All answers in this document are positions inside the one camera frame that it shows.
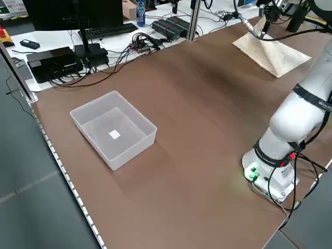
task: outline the beige cloth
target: beige cloth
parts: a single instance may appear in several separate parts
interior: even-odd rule
[[[265,18],[262,18],[255,25],[255,30],[259,35],[264,23]],[[269,35],[265,35],[264,38],[272,39]],[[277,78],[311,59],[279,41],[261,41],[251,33],[242,36],[233,44]]]

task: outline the transparent plastic box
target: transparent plastic box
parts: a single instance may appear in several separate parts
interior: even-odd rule
[[[155,142],[157,127],[117,91],[72,110],[70,115],[112,170]]]

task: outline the aluminum pole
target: aluminum pole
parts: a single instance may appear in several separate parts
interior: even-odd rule
[[[192,11],[191,11],[189,31],[187,36],[188,41],[192,41],[195,37],[201,2],[202,0],[191,0],[190,8],[192,9]]]

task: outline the brown table surface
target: brown table surface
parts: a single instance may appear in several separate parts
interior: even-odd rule
[[[314,60],[276,79],[232,45],[245,33],[234,25],[140,58],[93,87],[38,94],[33,108],[108,248],[262,248],[284,220],[252,192],[241,157]],[[328,39],[283,42],[315,58]],[[158,127],[155,144],[115,172],[69,114],[112,90]],[[326,165],[331,138],[325,129],[305,154]],[[314,174],[300,164],[299,176],[303,196]]]

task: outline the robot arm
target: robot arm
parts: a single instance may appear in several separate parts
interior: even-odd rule
[[[332,1],[307,0],[311,9],[328,24],[332,23]],[[321,125],[332,92],[332,40],[304,79],[286,97],[270,120],[270,127],[242,158],[244,175],[279,202],[285,200],[294,184],[294,169],[289,154]]]

